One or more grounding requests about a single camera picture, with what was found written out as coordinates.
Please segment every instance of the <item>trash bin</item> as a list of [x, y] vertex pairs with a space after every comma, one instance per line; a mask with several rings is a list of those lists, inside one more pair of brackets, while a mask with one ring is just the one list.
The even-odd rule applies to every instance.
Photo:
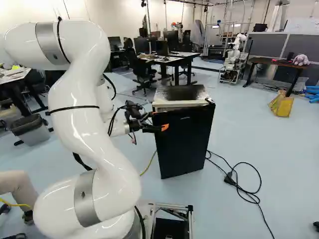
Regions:
[[46, 141], [50, 133], [45, 126], [47, 121], [39, 114], [30, 115], [14, 121], [10, 128], [15, 136], [18, 136], [28, 146]]

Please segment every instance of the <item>desk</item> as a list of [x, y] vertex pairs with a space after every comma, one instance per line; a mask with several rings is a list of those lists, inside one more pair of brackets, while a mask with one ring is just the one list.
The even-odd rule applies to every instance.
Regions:
[[20, 80], [24, 80], [25, 77], [28, 75], [28, 73], [30, 72], [31, 68], [25, 68], [25, 70], [21, 73], [17, 73], [11, 77], [9, 76], [3, 76], [2, 78], [0, 78], [0, 87], [5, 90], [5, 92], [9, 95], [9, 97], [11, 98], [13, 104], [21, 111], [21, 114], [23, 116], [29, 116], [31, 114], [34, 113], [38, 113], [40, 111], [44, 111], [47, 110], [48, 107], [46, 107], [42, 100], [39, 98], [38, 94], [35, 92], [32, 84], [30, 84], [28, 82], [28, 80], [25, 80], [24, 83], [25, 85], [28, 87], [30, 94], [35, 98], [36, 102], [40, 105], [40, 108], [30, 112], [28, 110], [28, 108], [24, 105], [24, 102], [20, 99], [20, 95], [16, 93], [16, 91], [14, 91], [13, 86], [15, 86], [15, 84], [20, 81]]
[[181, 52], [181, 51], [179, 51], [177, 54], [172, 54], [172, 53], [169, 52], [168, 55], [169, 56], [174, 56], [174, 57], [181, 57], [181, 58], [184, 58], [186, 60], [186, 64], [187, 64], [187, 84], [191, 85], [191, 62], [192, 62], [192, 60], [195, 57], [200, 56], [200, 53], [197, 53], [197, 52]]
[[113, 68], [117, 68], [117, 67], [121, 67], [122, 66], [122, 61], [123, 61], [123, 55], [125, 54], [125, 50], [118, 50], [118, 51], [111, 51], [111, 55], [110, 55], [110, 61], [109, 64], [107, 66], [107, 70], [109, 72], [112, 72]]
[[266, 58], [266, 57], [253, 57], [249, 61], [252, 63], [252, 65], [251, 65], [251, 68], [250, 68], [250, 72], [249, 72], [249, 75], [248, 75], [247, 82], [246, 82], [245, 85], [243, 85], [243, 87], [247, 87], [253, 82], [251, 80], [251, 76], [253, 74], [253, 71], [254, 71], [254, 68], [255, 68], [256, 64], [268, 64], [268, 65], [277, 65], [277, 66], [285, 66], [285, 67], [296, 68], [296, 70], [297, 70], [296, 76], [294, 78], [294, 81], [293, 81], [292, 85], [287, 90], [286, 97], [290, 96], [290, 94], [292, 93], [292, 91], [293, 91], [293, 89], [295, 87], [295, 84], [296, 84], [299, 76], [301, 75], [302, 71], [308, 67], [308, 66], [298, 66], [298, 65], [294, 65], [294, 64], [280, 63], [280, 62], [272, 61], [271, 58]]
[[179, 66], [183, 63], [184, 58], [181, 57], [168, 57], [168, 61], [164, 61], [163, 58], [164, 56], [158, 56], [159, 58], [153, 59], [152, 57], [138, 57], [140, 60], [145, 60], [145, 61], [150, 61], [153, 64], [160, 65], [161, 72], [162, 72], [162, 77], [166, 77], [166, 66], [173, 66], [175, 67], [175, 73], [174, 73], [174, 78], [175, 78], [175, 85], [179, 85], [179, 71], [178, 68]]

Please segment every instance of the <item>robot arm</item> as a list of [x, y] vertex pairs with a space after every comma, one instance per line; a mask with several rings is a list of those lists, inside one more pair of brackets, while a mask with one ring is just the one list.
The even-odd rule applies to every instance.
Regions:
[[228, 52], [228, 58], [231, 60], [231, 62], [235, 62], [235, 60], [238, 59], [240, 55], [240, 51], [239, 51], [240, 44], [243, 41], [246, 41], [246, 38], [247, 37], [245, 35], [239, 33], [236, 36], [235, 41], [231, 43], [234, 45], [233, 50]]
[[125, 237], [141, 183], [105, 130], [112, 103], [98, 85], [110, 58], [106, 34], [85, 20], [26, 23], [5, 34], [4, 49], [24, 66], [67, 70], [49, 92], [53, 127], [69, 150], [98, 165], [47, 188], [36, 201], [35, 224], [53, 239]]

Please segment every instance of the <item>office chair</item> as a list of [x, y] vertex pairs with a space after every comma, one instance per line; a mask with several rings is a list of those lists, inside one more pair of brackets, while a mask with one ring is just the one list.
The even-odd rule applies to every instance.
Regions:
[[136, 90], [132, 91], [132, 94], [134, 95], [135, 92], [143, 89], [144, 96], [146, 96], [146, 89], [152, 89], [151, 84], [156, 82], [153, 78], [157, 71], [151, 68], [151, 64], [139, 60], [133, 48], [128, 48], [126, 54], [130, 63], [130, 68], [133, 69], [133, 73], [137, 77], [137, 79], [133, 81], [139, 84]]
[[[182, 50], [184, 52], [192, 52], [192, 42], [190, 41], [190, 33], [184, 33], [183, 35], [183, 45], [182, 45]], [[179, 75], [187, 75], [186, 69], [188, 68], [187, 64], [182, 64], [181, 68], [183, 68], [183, 71], [179, 73]]]

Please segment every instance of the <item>yellow bag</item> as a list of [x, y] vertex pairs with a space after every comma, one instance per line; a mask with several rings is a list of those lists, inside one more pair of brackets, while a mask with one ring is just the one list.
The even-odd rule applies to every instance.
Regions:
[[278, 95], [268, 104], [268, 106], [276, 116], [289, 117], [293, 103], [293, 97], [286, 97], [286, 91], [279, 90]]

